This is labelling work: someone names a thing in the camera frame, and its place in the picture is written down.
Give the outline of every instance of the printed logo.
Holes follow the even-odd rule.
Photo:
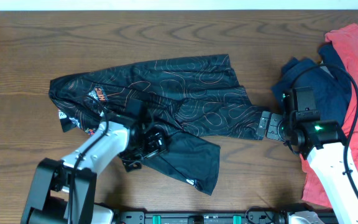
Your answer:
[[[65,119],[67,118],[67,115],[63,113],[61,110],[59,110],[59,119]]]
[[[85,130],[85,133],[86,133],[86,134],[89,134],[90,136],[92,136],[92,135],[94,135],[94,129],[89,129],[89,128],[87,128],[87,129]]]
[[[92,96],[95,100],[98,101],[108,101],[107,96],[101,86],[95,87],[92,91],[88,93],[89,96]]]
[[[75,118],[68,118],[68,119],[70,119],[70,121],[71,121],[73,124],[75,124],[75,126],[81,128],[81,123],[80,123],[77,119],[75,119]]]
[[[95,87],[94,90],[98,94],[98,98],[99,98],[100,101],[107,101],[107,96],[104,93],[104,90],[103,90],[102,87]]]

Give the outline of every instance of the wooden surface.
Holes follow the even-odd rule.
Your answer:
[[[256,105],[277,110],[270,87],[290,57],[318,60],[324,33],[358,23],[358,11],[0,12],[0,223],[18,223],[37,164],[59,159],[88,137],[62,133],[49,81],[132,62],[230,55]],[[96,201],[117,208],[246,210],[300,202],[300,158],[279,142],[205,138],[221,146],[212,196],[115,159]]]

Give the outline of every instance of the pile of clothes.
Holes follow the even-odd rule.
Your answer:
[[[326,42],[318,51],[322,63],[345,69],[358,86],[358,25],[327,33]],[[331,67],[312,69],[296,79],[315,65],[308,58],[291,59],[282,68],[283,77],[272,87],[273,93],[283,109],[284,90],[312,87],[321,119],[336,120],[348,135],[356,110],[354,88],[345,74]],[[77,127],[94,134],[103,112],[85,96],[116,113],[125,110],[129,99],[145,102],[155,127],[167,137],[169,152],[142,163],[209,195],[218,179],[220,147],[199,137],[261,140],[257,128],[267,110],[250,102],[228,55],[154,60],[52,80],[49,97],[60,110],[63,131]],[[358,170],[358,120],[350,147]],[[307,173],[303,200],[330,207],[307,161],[302,160],[302,168]]]
[[[332,30],[326,35],[326,44],[318,53],[322,63],[337,65],[353,77],[358,87],[358,25],[351,24],[339,30]],[[282,94],[290,88],[293,80],[307,68],[316,64],[310,59],[290,60],[282,69],[283,77],[272,87],[278,102]],[[302,75],[294,87],[311,86],[316,98],[316,107],[321,112],[321,119],[333,119],[342,125],[342,130],[349,134],[356,112],[356,95],[350,80],[335,68],[321,67]],[[358,171],[358,119],[351,139],[350,149]],[[307,173],[302,199],[326,207],[332,207],[317,175],[307,161],[302,159],[302,169]]]

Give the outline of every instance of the wooden table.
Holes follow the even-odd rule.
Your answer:
[[[228,53],[255,105],[277,111],[270,87],[291,57],[319,60],[324,33],[358,11],[0,12],[0,223],[18,223],[37,164],[88,136],[62,133],[49,81],[159,58]],[[96,201],[149,211],[241,211],[300,202],[300,158],[280,142],[206,137],[221,146],[212,196],[144,167],[113,160]]]

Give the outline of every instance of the orange logo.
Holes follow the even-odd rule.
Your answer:
[[[104,93],[104,91],[101,87],[95,87],[94,90],[95,90],[95,92],[98,96],[98,99],[100,101],[107,101],[106,94]]]

